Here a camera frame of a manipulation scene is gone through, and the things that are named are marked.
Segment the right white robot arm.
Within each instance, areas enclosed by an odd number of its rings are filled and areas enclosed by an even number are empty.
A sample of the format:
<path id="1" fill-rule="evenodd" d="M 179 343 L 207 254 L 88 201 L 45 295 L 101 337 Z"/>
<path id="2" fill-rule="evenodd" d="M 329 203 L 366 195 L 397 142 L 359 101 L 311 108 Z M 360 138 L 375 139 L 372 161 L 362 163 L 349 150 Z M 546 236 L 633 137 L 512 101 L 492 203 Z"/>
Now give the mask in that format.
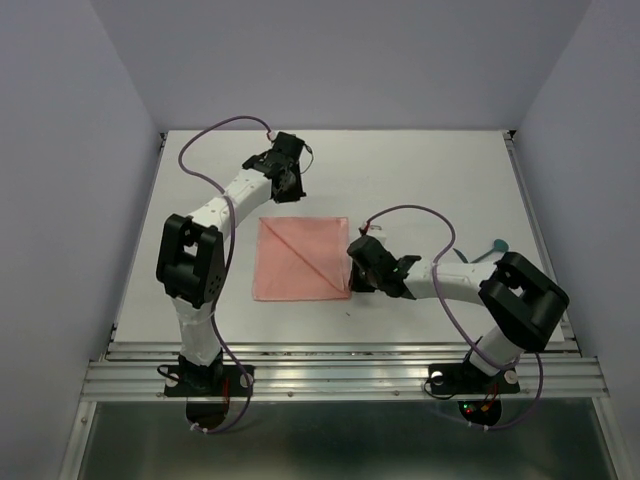
<path id="1" fill-rule="evenodd" d="M 363 235 L 347 254 L 350 288 L 391 298 L 460 301 L 486 308 L 494 321 L 479 339 L 463 338 L 469 351 L 458 364 L 432 364 L 431 392 L 438 397 L 480 394 L 492 387 L 516 393 L 515 363 L 545 350 L 564 316 L 567 293 L 526 257 L 507 252 L 495 262 L 432 263 L 418 255 L 394 257 L 378 239 Z"/>

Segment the pink satin napkin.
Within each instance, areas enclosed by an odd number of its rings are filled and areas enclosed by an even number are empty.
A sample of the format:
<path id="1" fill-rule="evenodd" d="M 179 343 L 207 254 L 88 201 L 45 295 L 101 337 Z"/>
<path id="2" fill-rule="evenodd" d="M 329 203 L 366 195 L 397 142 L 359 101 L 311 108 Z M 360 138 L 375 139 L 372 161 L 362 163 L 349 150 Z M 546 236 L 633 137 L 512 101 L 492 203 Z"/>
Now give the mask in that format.
<path id="1" fill-rule="evenodd" d="M 252 294 L 261 302 L 346 300 L 351 264 L 345 217 L 262 217 Z"/>

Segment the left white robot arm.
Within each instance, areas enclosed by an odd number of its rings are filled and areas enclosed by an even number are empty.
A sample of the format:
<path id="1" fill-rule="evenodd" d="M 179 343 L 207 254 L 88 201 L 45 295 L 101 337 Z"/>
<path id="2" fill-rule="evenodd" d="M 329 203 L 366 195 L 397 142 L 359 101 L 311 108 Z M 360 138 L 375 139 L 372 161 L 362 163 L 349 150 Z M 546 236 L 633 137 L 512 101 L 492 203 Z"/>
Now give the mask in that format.
<path id="1" fill-rule="evenodd" d="M 261 205 L 296 202 L 306 196 L 300 157 L 307 144 L 279 132 L 268 150 L 246 160 L 223 187 L 184 165 L 186 173 L 214 186 L 218 195 L 186 216 L 173 214 L 163 226 L 156 278 L 171 298 L 179 322 L 178 364 L 161 366 L 167 396 L 210 396 L 222 391 L 222 341 L 213 326 L 235 248 L 236 228 Z"/>

